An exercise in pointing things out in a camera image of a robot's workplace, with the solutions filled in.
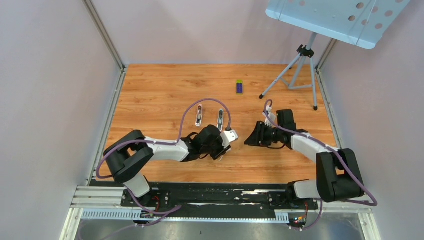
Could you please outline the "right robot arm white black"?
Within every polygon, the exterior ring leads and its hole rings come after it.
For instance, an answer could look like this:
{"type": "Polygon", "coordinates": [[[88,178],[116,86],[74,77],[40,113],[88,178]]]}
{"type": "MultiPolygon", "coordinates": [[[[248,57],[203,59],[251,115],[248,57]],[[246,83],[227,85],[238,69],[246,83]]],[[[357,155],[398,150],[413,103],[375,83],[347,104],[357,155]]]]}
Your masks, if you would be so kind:
{"type": "Polygon", "coordinates": [[[362,197],[365,191],[355,153],[349,148],[333,148],[311,139],[304,129],[298,129],[291,109],[264,112],[265,121],[257,121],[252,134],[244,141],[251,147],[271,148],[282,143],[301,153],[316,165],[316,178],[287,184],[285,201],[298,209],[306,199],[321,199],[326,203],[362,197]]]}

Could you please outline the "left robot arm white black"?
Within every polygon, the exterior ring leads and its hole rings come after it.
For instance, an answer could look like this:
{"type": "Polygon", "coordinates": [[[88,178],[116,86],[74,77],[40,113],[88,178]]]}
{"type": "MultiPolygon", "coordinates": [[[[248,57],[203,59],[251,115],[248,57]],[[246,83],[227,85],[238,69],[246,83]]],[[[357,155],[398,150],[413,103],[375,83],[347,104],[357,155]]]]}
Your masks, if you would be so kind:
{"type": "Polygon", "coordinates": [[[135,202],[146,207],[153,201],[149,182],[141,174],[147,163],[162,160],[191,162],[207,156],[217,160],[231,149],[231,143],[237,139],[235,130],[220,131],[214,125],[179,140],[154,139],[143,135],[140,130],[133,130],[103,152],[103,161],[113,180],[127,187],[135,202]]]}

